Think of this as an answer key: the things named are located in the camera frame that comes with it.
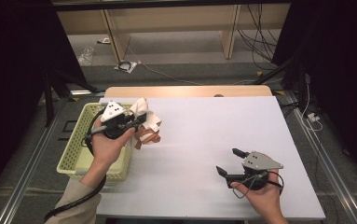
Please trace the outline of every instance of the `plastic basket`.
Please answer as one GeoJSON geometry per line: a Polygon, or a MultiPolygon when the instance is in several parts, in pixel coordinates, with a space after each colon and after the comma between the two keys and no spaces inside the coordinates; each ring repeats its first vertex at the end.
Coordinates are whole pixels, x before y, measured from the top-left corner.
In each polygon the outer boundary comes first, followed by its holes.
{"type": "MultiPolygon", "coordinates": [[[[129,112],[130,104],[120,104],[129,112]]],[[[57,166],[57,172],[66,174],[72,178],[82,177],[90,168],[93,155],[89,152],[83,138],[88,130],[91,120],[103,109],[101,103],[90,103],[84,105],[79,119],[74,127],[73,133],[65,147],[62,157],[57,166]]],[[[132,148],[123,147],[120,156],[109,168],[107,181],[126,179],[132,148]]]]}

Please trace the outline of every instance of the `sleeve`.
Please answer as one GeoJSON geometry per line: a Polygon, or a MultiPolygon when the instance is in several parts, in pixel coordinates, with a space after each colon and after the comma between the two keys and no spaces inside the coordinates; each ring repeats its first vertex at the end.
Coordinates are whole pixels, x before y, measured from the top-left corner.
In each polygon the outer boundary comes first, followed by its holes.
{"type": "MultiPolygon", "coordinates": [[[[79,181],[70,181],[67,189],[65,190],[62,198],[56,204],[55,208],[74,202],[85,195],[91,193],[94,189],[80,183],[79,181]]],[[[61,212],[54,217],[51,217],[47,224],[60,224],[60,223],[95,223],[97,205],[100,203],[102,196],[97,194],[85,203],[73,207],[67,211],[61,212]]]]}

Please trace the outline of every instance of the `human hand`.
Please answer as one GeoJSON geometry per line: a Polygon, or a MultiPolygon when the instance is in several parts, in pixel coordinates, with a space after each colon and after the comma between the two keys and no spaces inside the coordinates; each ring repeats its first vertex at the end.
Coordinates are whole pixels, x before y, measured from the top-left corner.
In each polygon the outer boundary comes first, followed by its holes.
{"type": "MultiPolygon", "coordinates": [[[[278,170],[270,170],[268,180],[278,183],[278,170]]],[[[254,210],[261,215],[269,224],[284,224],[288,223],[283,217],[280,206],[280,188],[271,184],[266,184],[260,190],[248,190],[239,182],[231,183],[233,189],[238,190],[242,194],[246,193],[246,198],[253,206],[254,210]]]]}
{"type": "MultiPolygon", "coordinates": [[[[94,122],[94,128],[102,126],[100,119],[94,122]]],[[[135,129],[128,129],[117,139],[107,138],[103,133],[96,133],[92,136],[93,162],[80,182],[91,188],[97,188],[102,181],[109,167],[117,161],[121,149],[126,145],[134,134],[135,129]]]]}

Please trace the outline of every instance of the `white table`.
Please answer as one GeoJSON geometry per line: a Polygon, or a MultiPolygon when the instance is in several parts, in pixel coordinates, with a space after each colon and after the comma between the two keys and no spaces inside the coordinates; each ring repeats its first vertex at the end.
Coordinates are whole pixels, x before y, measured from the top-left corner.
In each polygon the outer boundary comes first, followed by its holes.
{"type": "MultiPolygon", "coordinates": [[[[121,103],[135,99],[115,98],[121,103]]],[[[147,98],[163,120],[161,141],[134,150],[128,178],[105,186],[97,214],[106,217],[258,219],[217,172],[240,174],[232,153],[259,151],[284,165],[281,208],[288,219],[325,215],[277,100],[257,97],[147,98]]]]}

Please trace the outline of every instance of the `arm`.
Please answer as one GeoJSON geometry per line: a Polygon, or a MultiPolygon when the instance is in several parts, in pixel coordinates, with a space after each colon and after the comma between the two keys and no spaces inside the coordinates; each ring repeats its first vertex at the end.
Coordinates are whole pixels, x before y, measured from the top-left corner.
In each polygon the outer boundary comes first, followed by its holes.
{"type": "MultiPolygon", "coordinates": [[[[277,175],[269,173],[268,179],[278,183],[277,175]]],[[[231,187],[241,193],[246,193],[247,188],[238,182],[231,183],[231,187]]],[[[266,184],[260,190],[249,190],[246,198],[254,210],[262,216],[268,224],[286,224],[288,221],[282,214],[280,207],[280,189],[277,186],[266,184]]]]}
{"type": "MultiPolygon", "coordinates": [[[[94,127],[100,127],[102,123],[97,119],[94,127]]],[[[109,167],[120,155],[121,149],[132,137],[134,129],[127,130],[118,139],[109,139],[103,133],[97,133],[92,136],[94,160],[85,175],[79,182],[71,182],[62,195],[56,207],[74,202],[96,189],[103,180],[109,167]]],[[[97,205],[101,200],[101,195],[89,199],[79,206],[73,207],[67,211],[51,217],[47,223],[94,223],[96,218],[97,205]]]]}

